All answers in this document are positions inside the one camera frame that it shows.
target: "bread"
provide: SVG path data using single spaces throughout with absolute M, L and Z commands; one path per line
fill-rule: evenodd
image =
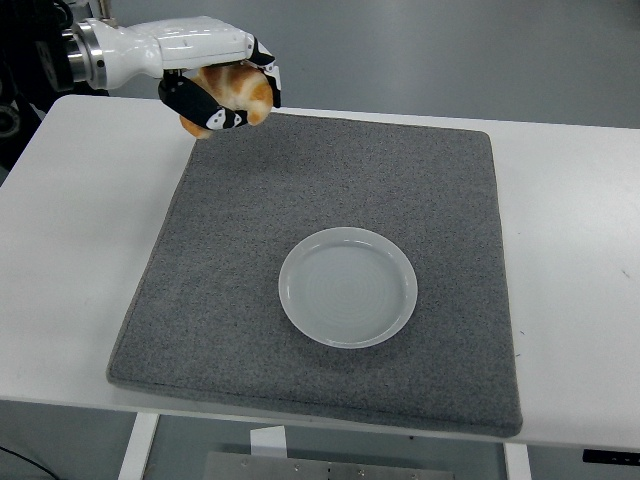
M 273 92 L 267 77 L 249 65 L 234 64 L 202 67 L 193 80 L 220 105 L 230 110 L 245 110 L 250 125 L 258 125 L 273 108 Z M 212 131 L 180 116 L 182 126 L 194 137 L 204 139 Z

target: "cable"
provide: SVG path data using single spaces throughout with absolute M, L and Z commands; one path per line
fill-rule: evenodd
M 49 470 L 48 468 L 43 467 L 42 465 L 40 465 L 39 463 L 34 462 L 33 460 L 29 460 L 27 457 L 23 457 L 22 455 L 20 455 L 19 453 L 14 452 L 13 450 L 9 450 L 8 448 L 4 448 L 2 446 L 0 446 L 0 450 L 2 450 L 3 452 L 7 452 L 11 455 L 15 455 L 16 457 L 24 460 L 25 462 L 29 462 L 31 465 L 33 465 L 34 467 L 38 467 L 40 470 L 42 470 L 43 472 L 48 473 L 49 475 L 51 475 L 51 477 L 54 480 L 60 480 L 60 477 L 58 477 L 55 473 L 53 473 L 51 470 Z
M 71 11 L 71 7 L 67 5 L 64 0 L 53 0 L 58 8 L 60 8 L 64 12 L 65 20 L 60 24 L 60 30 L 65 30 L 73 24 L 73 12 Z

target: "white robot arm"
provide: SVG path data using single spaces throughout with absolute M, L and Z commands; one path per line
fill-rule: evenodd
M 63 32 L 74 82 L 94 89 L 122 86 L 138 74 L 162 78 L 161 100 L 203 128 L 246 123 L 245 112 L 218 105 L 204 90 L 182 76 L 183 70 L 243 62 L 260 69 L 280 107 L 280 73 L 275 57 L 250 33 L 210 17 L 194 17 L 112 27 L 89 18 Z

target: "gray felt mat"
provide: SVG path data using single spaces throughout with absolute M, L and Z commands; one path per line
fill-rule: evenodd
M 414 266 L 414 314 L 380 345 L 321 345 L 280 305 L 289 251 L 336 226 L 387 237 Z M 108 379 L 274 411 L 515 435 L 522 417 L 488 136 L 272 114 L 198 141 Z

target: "metal plate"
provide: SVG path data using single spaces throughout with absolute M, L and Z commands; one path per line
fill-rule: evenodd
M 449 472 L 209 452 L 203 480 L 454 480 Z

